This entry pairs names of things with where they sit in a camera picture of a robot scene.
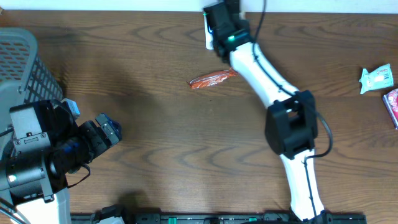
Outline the orange snack bar wrapper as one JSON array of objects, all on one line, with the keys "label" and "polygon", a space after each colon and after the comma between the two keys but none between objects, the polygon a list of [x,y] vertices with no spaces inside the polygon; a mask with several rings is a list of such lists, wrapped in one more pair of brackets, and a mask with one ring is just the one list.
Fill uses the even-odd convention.
[{"label": "orange snack bar wrapper", "polygon": [[202,75],[200,77],[194,78],[193,80],[189,81],[187,84],[190,86],[191,89],[200,89],[206,88],[209,86],[217,85],[222,83],[223,81],[231,78],[239,76],[239,73],[232,68],[227,70],[221,70],[217,72],[212,72],[207,75]]}]

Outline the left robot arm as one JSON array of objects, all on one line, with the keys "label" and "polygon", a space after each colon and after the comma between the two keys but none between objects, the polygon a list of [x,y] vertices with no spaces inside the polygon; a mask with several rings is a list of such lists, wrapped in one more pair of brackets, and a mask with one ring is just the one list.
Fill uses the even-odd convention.
[{"label": "left robot arm", "polygon": [[127,223],[123,208],[71,214],[66,174],[81,168],[122,139],[121,125],[104,113],[76,124],[69,99],[42,100],[10,110],[14,138],[1,159],[1,212],[13,223]]}]

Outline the pink purple snack bag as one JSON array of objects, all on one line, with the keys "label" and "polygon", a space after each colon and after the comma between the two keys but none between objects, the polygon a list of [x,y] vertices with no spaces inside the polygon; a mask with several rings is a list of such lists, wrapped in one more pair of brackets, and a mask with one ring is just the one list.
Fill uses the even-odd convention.
[{"label": "pink purple snack bag", "polygon": [[397,89],[390,91],[382,97],[382,100],[386,106],[387,112],[391,117],[391,120],[395,126],[395,129],[398,129],[398,107],[397,107]]}]

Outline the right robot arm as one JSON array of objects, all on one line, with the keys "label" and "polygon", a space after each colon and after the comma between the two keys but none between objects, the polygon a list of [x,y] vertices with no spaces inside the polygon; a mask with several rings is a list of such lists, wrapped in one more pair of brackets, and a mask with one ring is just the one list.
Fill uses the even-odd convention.
[{"label": "right robot arm", "polygon": [[314,96],[299,91],[268,61],[240,15],[239,1],[219,1],[204,7],[207,28],[217,55],[252,87],[266,108],[265,136],[285,168],[290,209],[302,222],[316,223],[324,211],[314,170],[318,136]]}]

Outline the green wet wipes packet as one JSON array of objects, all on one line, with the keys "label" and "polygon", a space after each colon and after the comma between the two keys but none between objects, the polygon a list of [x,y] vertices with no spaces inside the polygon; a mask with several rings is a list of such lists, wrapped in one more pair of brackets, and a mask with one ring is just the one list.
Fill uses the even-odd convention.
[{"label": "green wet wipes packet", "polygon": [[361,83],[360,94],[394,86],[390,64],[383,65],[373,72],[368,72],[367,69],[364,68],[359,82]]}]

